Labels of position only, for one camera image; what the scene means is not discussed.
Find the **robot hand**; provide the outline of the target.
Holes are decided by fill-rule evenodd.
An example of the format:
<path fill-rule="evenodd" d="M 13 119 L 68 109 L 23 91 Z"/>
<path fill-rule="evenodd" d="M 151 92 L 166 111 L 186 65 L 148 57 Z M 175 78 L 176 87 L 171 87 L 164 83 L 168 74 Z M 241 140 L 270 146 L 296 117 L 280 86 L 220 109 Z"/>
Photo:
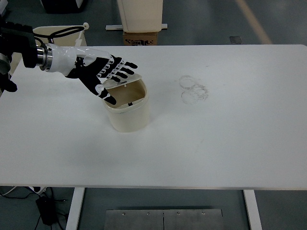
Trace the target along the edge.
<path fill-rule="evenodd" d="M 103 86 L 105 80 L 121 82 L 134 74 L 137 65 L 109 54 L 86 47 L 61 47 L 48 44 L 52 52 L 49 72 L 59 72 L 69 79 L 79 79 L 94 95 L 115 105 L 116 99 Z"/>

